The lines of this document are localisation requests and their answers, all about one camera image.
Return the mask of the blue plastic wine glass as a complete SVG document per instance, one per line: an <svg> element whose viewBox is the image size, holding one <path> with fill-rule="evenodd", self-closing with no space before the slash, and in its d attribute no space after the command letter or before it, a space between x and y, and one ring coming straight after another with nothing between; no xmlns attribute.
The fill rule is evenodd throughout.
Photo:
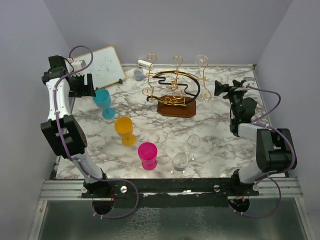
<svg viewBox="0 0 320 240"><path fill-rule="evenodd" d="M102 117L112 119L116 115L116 111L111 107L111 95L107 89L98 89L95 91L95 96L92 97L96 106L102 109Z"/></svg>

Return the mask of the clear wine glass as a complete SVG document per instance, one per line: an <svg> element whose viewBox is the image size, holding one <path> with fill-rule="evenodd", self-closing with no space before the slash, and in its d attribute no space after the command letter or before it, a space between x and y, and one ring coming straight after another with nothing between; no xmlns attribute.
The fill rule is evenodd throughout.
<svg viewBox="0 0 320 240"><path fill-rule="evenodd" d="M204 75L204 69L208 66L209 64L209 59L205 55L197 55L195 57L194 63L197 65L198 70L195 73L195 76L198 78L202 78Z"/></svg>

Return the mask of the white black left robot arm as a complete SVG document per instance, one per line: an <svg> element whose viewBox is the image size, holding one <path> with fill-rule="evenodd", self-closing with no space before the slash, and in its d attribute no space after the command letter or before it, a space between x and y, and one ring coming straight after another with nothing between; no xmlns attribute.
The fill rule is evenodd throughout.
<svg viewBox="0 0 320 240"><path fill-rule="evenodd" d="M94 97L92 74L80 71L82 61L54 55L48 58L50 68L42 76L49 94L49 114L40 129L56 156L69 160L84 177L82 197L105 198L111 186L107 176L91 159L87 138L71 113L70 98Z"/></svg>

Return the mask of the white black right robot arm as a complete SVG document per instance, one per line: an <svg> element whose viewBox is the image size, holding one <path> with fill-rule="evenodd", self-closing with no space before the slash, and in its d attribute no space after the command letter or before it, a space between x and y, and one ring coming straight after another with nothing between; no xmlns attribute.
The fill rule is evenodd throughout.
<svg viewBox="0 0 320 240"><path fill-rule="evenodd" d="M250 88L247 80L233 80L232 85L216 80L214 84L214 96L223 94L223 98L229 100L230 132L236 137L256 143L255 162L232 174L230 191L240 196L266 177L295 169L298 161L290 130L274 128L253 119L258 103L245 96Z"/></svg>

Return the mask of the yellow plastic wine glass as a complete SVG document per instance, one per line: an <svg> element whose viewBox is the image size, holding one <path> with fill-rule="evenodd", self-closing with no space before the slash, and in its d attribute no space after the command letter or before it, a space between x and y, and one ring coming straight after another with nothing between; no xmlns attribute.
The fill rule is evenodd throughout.
<svg viewBox="0 0 320 240"><path fill-rule="evenodd" d="M123 116L116 120L114 124L116 133L121 137L121 142L124 146L133 146L136 142L136 136L133 134L134 126L132 120Z"/></svg>

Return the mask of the pink plastic wine glass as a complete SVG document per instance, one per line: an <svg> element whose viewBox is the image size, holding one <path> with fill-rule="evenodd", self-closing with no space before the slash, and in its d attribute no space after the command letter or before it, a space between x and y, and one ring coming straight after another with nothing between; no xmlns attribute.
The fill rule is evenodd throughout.
<svg viewBox="0 0 320 240"><path fill-rule="evenodd" d="M157 166L158 148L152 142L142 143L137 150L141 166L147 170L152 171Z"/></svg>

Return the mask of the small whiteboard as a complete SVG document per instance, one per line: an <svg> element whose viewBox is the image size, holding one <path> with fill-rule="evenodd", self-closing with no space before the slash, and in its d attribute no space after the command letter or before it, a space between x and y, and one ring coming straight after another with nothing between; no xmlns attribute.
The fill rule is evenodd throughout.
<svg viewBox="0 0 320 240"><path fill-rule="evenodd" d="M113 46L94 50L92 53L93 62L82 72L85 75L92 75L93 88L95 90L103 89L125 80L125 71Z"/></svg>

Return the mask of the small clear blue cup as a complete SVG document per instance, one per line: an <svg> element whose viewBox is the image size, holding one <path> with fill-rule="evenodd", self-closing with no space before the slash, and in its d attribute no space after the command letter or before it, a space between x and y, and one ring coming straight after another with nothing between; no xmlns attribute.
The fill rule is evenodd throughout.
<svg viewBox="0 0 320 240"><path fill-rule="evenodd" d="M144 71L141 68L136 68L133 71L133 75L134 75L134 79L138 82L143 81L145 78Z"/></svg>

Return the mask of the white whiteboard eraser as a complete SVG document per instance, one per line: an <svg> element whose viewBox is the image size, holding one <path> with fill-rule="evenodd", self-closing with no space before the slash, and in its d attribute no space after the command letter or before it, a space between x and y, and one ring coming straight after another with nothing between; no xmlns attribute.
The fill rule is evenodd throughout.
<svg viewBox="0 0 320 240"><path fill-rule="evenodd" d="M137 61L137 65L139 68L142 68L142 69L146 69L146 70L152 70L153 69L153 64L149 61L145 61L145 60L141 60L139 59Z"/></svg>

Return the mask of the clear glass near front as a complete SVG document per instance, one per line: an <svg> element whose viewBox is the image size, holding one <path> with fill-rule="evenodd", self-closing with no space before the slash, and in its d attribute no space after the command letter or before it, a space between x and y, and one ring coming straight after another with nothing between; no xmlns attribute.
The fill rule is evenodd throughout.
<svg viewBox="0 0 320 240"><path fill-rule="evenodd" d="M174 171L184 174L189 163L195 160L195 154L190 152L178 152L171 160Z"/></svg>

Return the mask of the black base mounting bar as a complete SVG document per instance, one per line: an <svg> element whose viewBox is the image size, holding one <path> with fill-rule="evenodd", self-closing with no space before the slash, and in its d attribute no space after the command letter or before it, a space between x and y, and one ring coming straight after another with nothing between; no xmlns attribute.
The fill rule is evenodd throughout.
<svg viewBox="0 0 320 240"><path fill-rule="evenodd" d="M228 197L258 196L252 183L237 183L232 178L141 178L112 181L83 200L113 203L115 208L228 207Z"/></svg>

